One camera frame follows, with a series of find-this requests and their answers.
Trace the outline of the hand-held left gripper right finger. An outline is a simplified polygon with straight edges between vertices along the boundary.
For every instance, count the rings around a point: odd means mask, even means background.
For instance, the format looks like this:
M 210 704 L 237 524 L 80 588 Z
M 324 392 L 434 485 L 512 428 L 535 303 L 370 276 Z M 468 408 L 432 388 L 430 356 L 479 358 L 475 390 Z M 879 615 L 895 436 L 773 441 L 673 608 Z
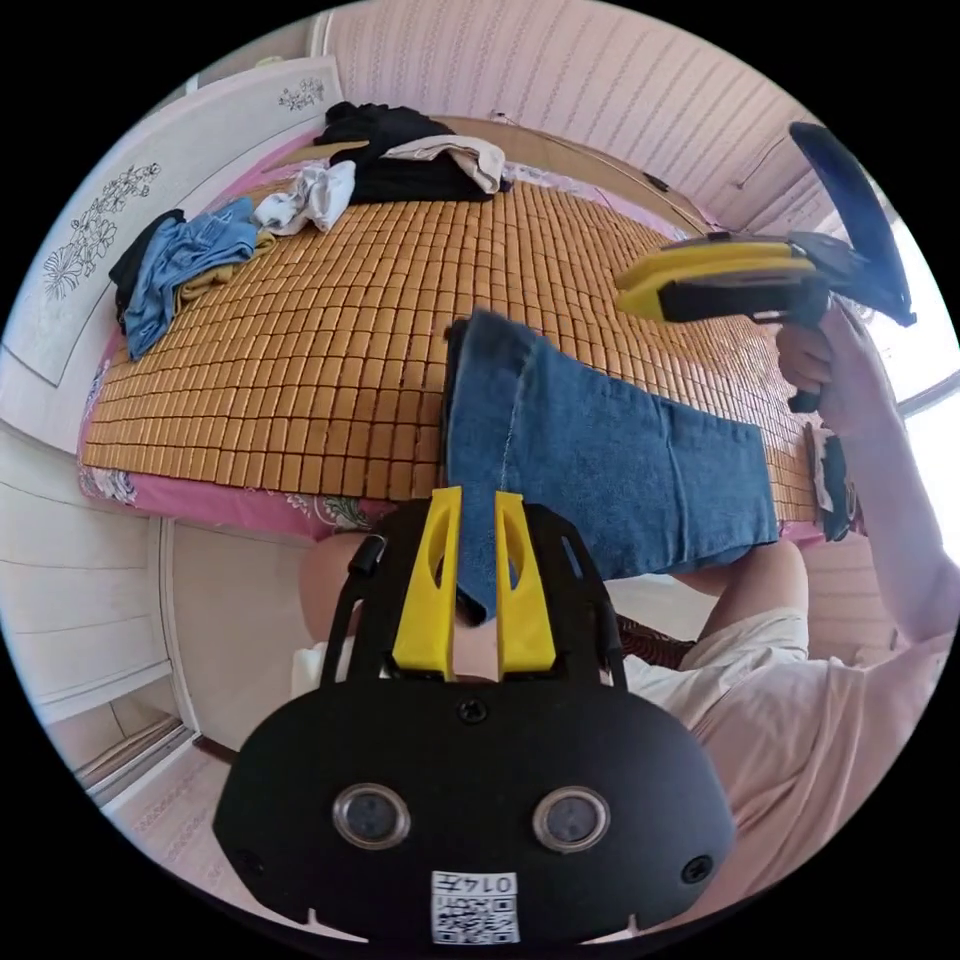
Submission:
M 547 673 L 556 650 L 523 498 L 494 498 L 497 660 L 500 673 Z

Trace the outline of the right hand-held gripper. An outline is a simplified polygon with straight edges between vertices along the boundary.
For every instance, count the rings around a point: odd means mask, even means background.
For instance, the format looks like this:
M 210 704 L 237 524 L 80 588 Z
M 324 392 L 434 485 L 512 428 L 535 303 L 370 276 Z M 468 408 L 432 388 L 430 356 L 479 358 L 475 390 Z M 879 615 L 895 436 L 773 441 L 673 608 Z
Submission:
M 874 298 L 874 243 L 820 232 L 713 233 L 661 247 L 621 274 L 618 310 L 683 324 L 743 315 L 816 329 L 830 303 Z

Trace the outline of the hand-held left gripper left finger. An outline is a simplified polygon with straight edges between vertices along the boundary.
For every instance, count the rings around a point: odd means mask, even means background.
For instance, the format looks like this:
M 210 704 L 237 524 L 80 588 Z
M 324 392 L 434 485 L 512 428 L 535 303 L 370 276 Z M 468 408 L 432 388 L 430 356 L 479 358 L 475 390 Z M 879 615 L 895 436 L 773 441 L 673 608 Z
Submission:
M 451 669 L 457 605 L 462 489 L 431 494 L 395 636 L 400 669 Z

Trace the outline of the person's right hand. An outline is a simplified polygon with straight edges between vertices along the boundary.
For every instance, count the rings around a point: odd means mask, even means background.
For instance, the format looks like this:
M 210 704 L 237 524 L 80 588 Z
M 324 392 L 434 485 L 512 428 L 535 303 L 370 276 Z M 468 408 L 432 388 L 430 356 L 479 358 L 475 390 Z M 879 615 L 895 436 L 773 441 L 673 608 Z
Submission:
M 775 336 L 781 374 L 797 394 L 819 398 L 832 382 L 833 353 L 819 325 L 784 323 Z

